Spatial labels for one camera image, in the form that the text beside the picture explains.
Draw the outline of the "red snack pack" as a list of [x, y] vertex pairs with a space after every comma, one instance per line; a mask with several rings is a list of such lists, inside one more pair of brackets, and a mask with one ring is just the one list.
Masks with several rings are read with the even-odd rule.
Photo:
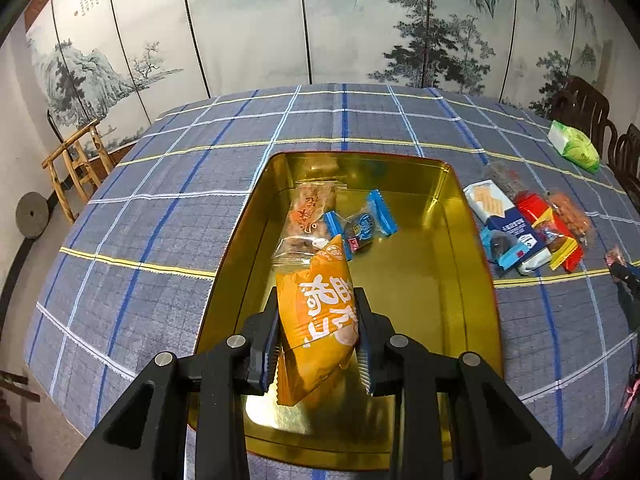
[[533, 192], [518, 194], [515, 206], [541, 237], [544, 246], [550, 252], [550, 269], [556, 270], [562, 266], [567, 273], [574, 272], [584, 252], [553, 207]]

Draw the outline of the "painted folding screen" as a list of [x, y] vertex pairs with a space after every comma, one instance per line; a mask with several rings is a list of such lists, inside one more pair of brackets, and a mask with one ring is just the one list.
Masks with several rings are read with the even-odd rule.
[[58, 130], [109, 148], [166, 110], [251, 88], [394, 82], [546, 114], [598, 73], [600, 0], [34, 0], [26, 44]]

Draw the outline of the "clear bag orange snacks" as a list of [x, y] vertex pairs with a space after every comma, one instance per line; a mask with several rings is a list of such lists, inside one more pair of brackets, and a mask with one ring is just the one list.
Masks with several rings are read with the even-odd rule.
[[272, 255], [275, 266], [306, 264], [331, 240], [324, 215], [336, 205], [335, 181], [300, 182], [294, 188], [290, 208]]

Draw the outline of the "blue plaid tablecloth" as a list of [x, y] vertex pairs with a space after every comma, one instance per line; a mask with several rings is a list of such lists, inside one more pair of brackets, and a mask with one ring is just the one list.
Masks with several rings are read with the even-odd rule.
[[575, 273], [498, 281], [506, 378], [570, 457], [620, 428], [637, 341], [603, 254], [639, 259], [639, 216], [608, 168], [586, 174], [548, 122], [486, 96], [382, 84], [254, 90], [166, 112], [70, 228], [43, 282], [24, 357], [88, 434], [151, 356], [194, 350], [207, 297], [250, 189], [280, 151], [438, 158], [463, 184], [500, 160], [585, 209], [596, 236]]

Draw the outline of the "orange snack bag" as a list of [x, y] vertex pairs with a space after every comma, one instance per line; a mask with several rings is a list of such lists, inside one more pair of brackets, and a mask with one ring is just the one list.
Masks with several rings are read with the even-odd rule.
[[305, 269], [276, 276], [282, 330], [277, 402], [293, 406], [338, 368], [359, 339], [354, 286], [337, 235]]

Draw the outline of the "gold red tin box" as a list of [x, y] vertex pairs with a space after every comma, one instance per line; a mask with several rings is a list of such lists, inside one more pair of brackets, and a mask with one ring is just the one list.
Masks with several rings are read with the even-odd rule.
[[[382, 194], [396, 233], [375, 235], [349, 261], [350, 279], [313, 276], [303, 313], [303, 346], [349, 326], [355, 288], [397, 333], [443, 356], [479, 354], [504, 369], [497, 298], [480, 233], [459, 176], [448, 162], [358, 152], [282, 152], [257, 180], [222, 258], [196, 343], [206, 352], [239, 332], [266, 305], [276, 278], [294, 264], [273, 261], [288, 210], [305, 183], [336, 184], [341, 216], [361, 209], [372, 191]], [[349, 359], [297, 404], [277, 393], [241, 402], [252, 457], [297, 466], [365, 471], [390, 463], [394, 401], [370, 396], [358, 363]]]

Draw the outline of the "blue white cracker pack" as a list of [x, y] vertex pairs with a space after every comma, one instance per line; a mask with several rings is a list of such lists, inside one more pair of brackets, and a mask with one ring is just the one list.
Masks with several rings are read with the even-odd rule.
[[524, 233], [535, 235], [543, 243], [529, 222], [518, 211], [512, 200], [491, 180], [468, 185], [463, 190], [466, 201], [477, 217], [492, 230], [499, 230], [520, 236]]

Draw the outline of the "yellow candy wrapper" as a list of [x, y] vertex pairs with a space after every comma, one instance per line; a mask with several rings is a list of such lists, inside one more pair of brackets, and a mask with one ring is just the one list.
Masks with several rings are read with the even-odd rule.
[[548, 208], [534, 222], [533, 227], [551, 252], [550, 269], [556, 270], [562, 266], [567, 273], [572, 273], [580, 263], [582, 250], [561, 218], [552, 208]]

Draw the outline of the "blue wrapped cookie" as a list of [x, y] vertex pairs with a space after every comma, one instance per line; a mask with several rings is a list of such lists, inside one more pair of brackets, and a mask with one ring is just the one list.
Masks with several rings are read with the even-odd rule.
[[389, 237], [398, 231], [398, 225], [379, 190], [371, 190], [366, 203], [348, 217], [341, 217], [335, 210], [323, 215], [331, 237], [342, 238], [347, 261], [357, 252], [363, 252], [377, 235]]

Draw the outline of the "clear bag brown nuts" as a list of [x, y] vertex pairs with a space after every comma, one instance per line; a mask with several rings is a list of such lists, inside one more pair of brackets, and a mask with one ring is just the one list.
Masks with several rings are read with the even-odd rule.
[[594, 229], [582, 207], [577, 206], [566, 194], [559, 191], [549, 192], [547, 200], [576, 240], [582, 246], [590, 247], [593, 244]]

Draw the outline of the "round stone disc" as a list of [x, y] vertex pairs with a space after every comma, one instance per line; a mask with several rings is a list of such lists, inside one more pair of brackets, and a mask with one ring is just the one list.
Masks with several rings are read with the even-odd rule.
[[49, 205], [38, 192], [23, 195], [15, 208], [15, 223], [21, 234], [29, 240], [36, 240], [49, 223]]

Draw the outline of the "green tissue pack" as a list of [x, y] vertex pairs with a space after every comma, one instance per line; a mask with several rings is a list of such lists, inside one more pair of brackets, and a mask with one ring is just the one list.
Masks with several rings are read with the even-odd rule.
[[579, 129], [554, 120], [548, 131], [548, 141], [563, 158], [579, 168], [595, 174], [600, 168], [600, 155], [588, 136]]

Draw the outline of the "blue cookie wrapper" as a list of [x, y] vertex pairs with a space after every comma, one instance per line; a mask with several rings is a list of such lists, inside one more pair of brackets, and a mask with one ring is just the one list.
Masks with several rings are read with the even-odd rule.
[[516, 269], [519, 274], [528, 275], [551, 261], [550, 250], [530, 233], [515, 236], [485, 226], [480, 231], [480, 241], [487, 260], [501, 272]]

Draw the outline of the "bamboo chair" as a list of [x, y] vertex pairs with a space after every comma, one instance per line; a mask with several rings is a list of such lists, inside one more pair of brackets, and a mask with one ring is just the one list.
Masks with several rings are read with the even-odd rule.
[[85, 189], [86, 184], [91, 184], [93, 191], [95, 191], [102, 183], [102, 179], [96, 173], [91, 165], [88, 155], [82, 147], [80, 140], [83, 136], [88, 134], [93, 143], [93, 147], [98, 153], [98, 159], [106, 172], [110, 174], [114, 169], [114, 162], [111, 155], [105, 148], [102, 141], [102, 136], [98, 131], [98, 125], [100, 121], [98, 118], [94, 118], [87, 125], [82, 126], [76, 132], [71, 134], [68, 138], [64, 139], [60, 145], [53, 150], [41, 163], [43, 170], [46, 170], [50, 181], [53, 186], [55, 196], [58, 198], [58, 203], [61, 205], [64, 217], [70, 224], [73, 224], [77, 219], [76, 214], [73, 213], [72, 207], [68, 202], [61, 179], [58, 177], [58, 173], [55, 169], [55, 162], [60, 158], [64, 162], [64, 166], [70, 178], [73, 182], [73, 187], [77, 191], [81, 200], [86, 204], [90, 200], [90, 194]]

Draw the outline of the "grey sesame bar pack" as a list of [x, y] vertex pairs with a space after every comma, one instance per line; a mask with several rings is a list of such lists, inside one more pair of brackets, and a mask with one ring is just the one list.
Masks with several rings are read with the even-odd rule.
[[528, 191], [528, 186], [518, 173], [503, 162], [490, 162], [487, 164], [484, 169], [484, 176], [494, 182], [513, 203]]

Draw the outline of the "dark wooden chair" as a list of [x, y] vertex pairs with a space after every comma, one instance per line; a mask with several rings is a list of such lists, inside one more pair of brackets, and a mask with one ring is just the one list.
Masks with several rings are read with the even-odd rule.
[[640, 131], [637, 126], [630, 124], [627, 131], [616, 141], [610, 166], [636, 208], [639, 208], [640, 195], [639, 153]]
[[551, 102], [550, 118], [585, 133], [598, 154], [612, 162], [617, 130], [608, 118], [608, 99], [578, 76], [569, 76]]

